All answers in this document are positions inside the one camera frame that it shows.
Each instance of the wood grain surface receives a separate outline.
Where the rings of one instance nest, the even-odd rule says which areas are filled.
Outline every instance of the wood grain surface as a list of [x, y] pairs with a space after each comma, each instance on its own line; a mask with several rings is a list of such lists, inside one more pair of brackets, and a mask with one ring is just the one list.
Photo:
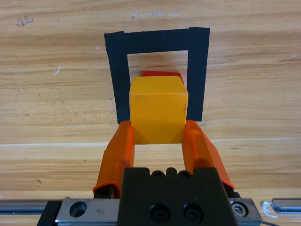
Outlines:
[[[266, 221], [300, 225], [261, 207], [301, 198], [300, 21], [299, 0], [1, 0], [0, 200], [92, 197], [118, 126], [104, 33], [200, 26], [211, 29], [201, 128]], [[186, 80], [187, 51], [128, 59], [131, 78], [157, 70]], [[181, 146], [138, 145], [135, 166], [182, 170]]]

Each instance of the yellow cube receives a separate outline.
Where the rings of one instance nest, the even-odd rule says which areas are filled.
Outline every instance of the yellow cube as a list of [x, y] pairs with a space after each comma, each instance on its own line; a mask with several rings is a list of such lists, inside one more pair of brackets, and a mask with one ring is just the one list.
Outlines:
[[135, 77], [129, 100], [136, 144], [182, 143], [188, 92], [179, 77]]

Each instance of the black tape square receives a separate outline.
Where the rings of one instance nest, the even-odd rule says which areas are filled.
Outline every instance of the black tape square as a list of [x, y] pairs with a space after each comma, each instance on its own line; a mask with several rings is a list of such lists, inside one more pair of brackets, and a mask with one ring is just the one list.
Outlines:
[[166, 31], [105, 34], [118, 124], [130, 120], [131, 82], [127, 55], [181, 50], [188, 50], [187, 119], [202, 121], [209, 33], [209, 28], [191, 27]]

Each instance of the screw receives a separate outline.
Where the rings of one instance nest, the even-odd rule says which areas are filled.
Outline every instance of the screw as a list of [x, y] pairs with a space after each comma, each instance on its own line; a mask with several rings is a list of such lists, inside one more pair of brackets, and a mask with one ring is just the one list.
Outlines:
[[201, 208], [195, 204], [186, 204], [184, 206], [184, 216], [193, 223], [199, 223], [203, 218], [203, 212]]
[[164, 224], [170, 219], [170, 210], [166, 205], [153, 205], [150, 212], [151, 218], [157, 224]]
[[247, 215], [247, 208], [240, 202], [234, 202], [231, 204], [233, 212], [239, 217], [245, 217]]

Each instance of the orange plastic finger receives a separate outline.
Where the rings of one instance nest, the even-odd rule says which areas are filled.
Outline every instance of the orange plastic finger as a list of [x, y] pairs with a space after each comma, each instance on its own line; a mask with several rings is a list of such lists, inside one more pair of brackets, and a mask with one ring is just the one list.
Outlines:
[[215, 167], [226, 185], [235, 188], [230, 182], [217, 149], [195, 121], [187, 120], [182, 142], [185, 168], [191, 174], [196, 167]]
[[120, 198], [123, 171], [134, 166], [135, 140], [130, 121], [123, 121], [103, 154], [96, 186], [93, 193], [101, 187], [113, 185], [115, 197]]

